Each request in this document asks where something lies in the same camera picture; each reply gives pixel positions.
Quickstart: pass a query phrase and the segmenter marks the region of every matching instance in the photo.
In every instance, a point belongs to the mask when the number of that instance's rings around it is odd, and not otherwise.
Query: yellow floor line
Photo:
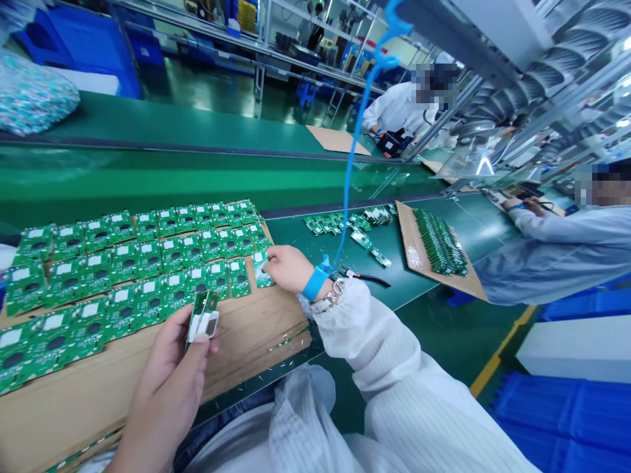
[[[537,308],[536,305],[529,306],[524,311],[524,313],[521,315],[521,317],[519,317],[515,321],[511,331],[508,332],[508,335],[506,336],[506,338],[504,338],[504,340],[503,340],[502,344],[500,345],[500,347],[497,349],[497,351],[495,353],[493,353],[493,356],[491,356],[491,359],[488,361],[486,366],[484,366],[484,368],[482,369],[482,371],[480,372],[478,377],[475,379],[475,381],[473,382],[473,384],[469,388],[469,391],[471,391],[471,394],[473,394],[473,397],[477,398],[480,395],[480,393],[482,392],[482,390],[486,386],[486,383],[488,383],[488,381],[491,379],[491,376],[493,376],[493,374],[495,374],[495,371],[500,366],[500,353],[502,352],[504,347],[506,347],[508,342],[511,341],[511,338],[513,337],[513,335],[515,335],[515,332],[517,332],[517,329],[521,325],[525,325],[525,324],[528,323],[528,321],[532,317],[532,314],[534,313],[536,308]]]

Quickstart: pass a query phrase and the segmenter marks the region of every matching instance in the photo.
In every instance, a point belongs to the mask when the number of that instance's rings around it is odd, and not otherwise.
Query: blue wrist strap
[[[329,278],[329,275],[325,273],[320,266],[315,267],[315,271],[311,276],[307,287],[302,291],[302,295],[309,299],[311,302],[316,300],[317,295],[322,289],[324,282]]]
[[[508,209],[506,209],[506,211],[510,212],[511,210],[515,210],[516,208],[523,208],[523,209],[525,209],[526,206],[524,204],[517,204],[516,206],[508,207]]]

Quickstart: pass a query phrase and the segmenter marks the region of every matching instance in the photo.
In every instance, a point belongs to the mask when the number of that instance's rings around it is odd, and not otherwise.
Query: red-handled pliers
[[[376,276],[357,274],[355,271],[353,271],[351,268],[349,268],[345,264],[342,265],[342,268],[344,269],[342,274],[344,274],[346,277],[356,277],[357,279],[363,279],[364,281],[377,282],[378,284],[381,284],[382,286],[387,287],[387,288],[391,287],[389,283],[387,283],[383,279],[380,279]]]

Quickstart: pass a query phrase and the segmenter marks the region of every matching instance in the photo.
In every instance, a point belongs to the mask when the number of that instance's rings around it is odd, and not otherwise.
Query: person's left hand
[[[518,199],[517,197],[511,197],[510,199],[506,199],[504,200],[504,202],[502,202],[502,208],[504,210],[508,210],[510,209],[510,207],[521,205],[523,203],[524,203],[523,200]]]
[[[167,472],[188,433],[204,389],[208,354],[219,341],[199,334],[184,354],[193,305],[162,325],[129,408],[127,424],[108,473]]]

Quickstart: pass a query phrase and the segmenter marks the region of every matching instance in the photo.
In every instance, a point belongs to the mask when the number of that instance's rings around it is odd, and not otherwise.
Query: wristwatch
[[[333,281],[333,289],[326,296],[324,296],[324,299],[318,302],[311,303],[312,311],[316,313],[321,313],[330,309],[335,304],[337,304],[337,301],[340,299],[343,292],[344,279],[338,278]]]

